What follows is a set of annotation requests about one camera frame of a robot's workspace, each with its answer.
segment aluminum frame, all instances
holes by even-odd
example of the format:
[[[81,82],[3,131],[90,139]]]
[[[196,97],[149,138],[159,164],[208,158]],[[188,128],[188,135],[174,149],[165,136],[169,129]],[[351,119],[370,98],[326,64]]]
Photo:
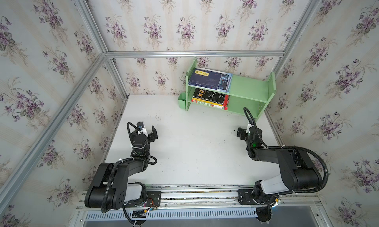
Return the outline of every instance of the aluminum frame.
[[[308,23],[314,16],[317,10],[317,6],[320,2],[321,0],[309,0],[286,46],[284,47],[285,55],[279,59],[279,63],[273,69],[273,71],[275,72],[275,78],[279,76],[280,71],[283,69],[283,65],[287,61],[288,57],[291,55],[293,49],[295,48],[295,45],[300,41],[302,33],[305,31]]]
[[[184,58],[184,57],[280,57],[283,50],[207,50],[207,51],[110,51],[109,58]]]
[[[73,91],[67,97],[63,105],[55,113],[54,118],[49,122],[48,126],[36,139],[26,155],[22,158],[20,163],[13,170],[11,176],[4,183],[0,189],[0,213],[3,213],[9,206],[10,202],[20,190],[26,179],[30,175],[45,151],[51,143],[51,139],[58,133],[58,130],[65,122],[67,116],[72,108],[76,105],[84,91],[87,89],[88,84],[95,76],[96,72],[101,67],[105,60],[105,54],[99,54],[95,61],[91,64],[87,72],[80,79]]]

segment white table surface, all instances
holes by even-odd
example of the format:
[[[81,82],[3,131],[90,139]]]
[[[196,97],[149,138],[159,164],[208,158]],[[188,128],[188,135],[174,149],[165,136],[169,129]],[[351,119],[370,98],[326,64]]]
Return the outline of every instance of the white table surface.
[[[188,111],[179,108],[177,96],[131,95],[121,118],[106,162],[130,156],[126,123],[144,121],[158,139],[150,143],[150,154],[158,163],[129,177],[130,182],[162,185],[253,185],[258,180],[279,174],[279,166],[249,158],[237,134],[246,128],[245,116],[191,104]],[[277,145],[263,114],[257,122],[267,145]]]

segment shelf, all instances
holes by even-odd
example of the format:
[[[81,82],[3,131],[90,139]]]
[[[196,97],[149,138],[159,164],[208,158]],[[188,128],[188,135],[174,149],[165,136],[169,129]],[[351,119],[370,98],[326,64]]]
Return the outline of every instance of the shelf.
[[[189,87],[201,88],[198,86],[188,85]],[[237,75],[232,76],[232,83],[230,84],[229,93],[220,92],[217,90],[206,89],[208,91],[215,91],[222,94],[246,98],[249,100],[260,101],[266,103],[268,97],[268,86],[266,81],[261,81],[248,77],[241,77]]]
[[[186,110],[188,110],[189,106],[192,103],[196,103],[192,102],[192,96],[195,92],[195,89],[200,88],[197,86],[188,85],[188,78],[192,75],[192,72],[195,69],[195,67],[196,59],[194,60],[192,66],[188,69],[186,73]],[[275,74],[272,72],[268,77],[267,81],[233,75],[229,93],[219,93],[229,95],[228,110],[223,111],[229,111],[232,113],[245,115],[243,107],[247,107],[251,112],[252,116],[256,120],[258,120],[258,118],[263,114],[268,103],[271,101],[271,99],[274,97],[276,93]]]

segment metal base plate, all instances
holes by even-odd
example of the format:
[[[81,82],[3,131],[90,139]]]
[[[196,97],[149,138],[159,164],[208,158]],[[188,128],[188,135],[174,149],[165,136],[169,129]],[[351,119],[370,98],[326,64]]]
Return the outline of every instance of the metal base plate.
[[[159,207],[161,205],[161,192],[159,191],[148,191],[147,192],[147,202],[142,206],[142,207],[149,207],[152,206],[152,202],[154,201],[154,206]],[[127,208],[133,208],[133,207],[141,207],[141,206],[136,206],[130,202],[126,204]]]

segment wire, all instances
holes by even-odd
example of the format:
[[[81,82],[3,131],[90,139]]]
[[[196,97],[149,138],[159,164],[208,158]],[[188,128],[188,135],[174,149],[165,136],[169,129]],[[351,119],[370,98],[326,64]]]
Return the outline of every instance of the wire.
[[[137,223],[137,221],[133,222],[133,221],[130,219],[129,214],[126,213],[125,205],[122,205],[122,210],[124,211],[124,215],[125,215],[125,217],[127,218],[127,220],[130,222],[130,224],[132,224],[132,225],[134,226],[135,223]]]

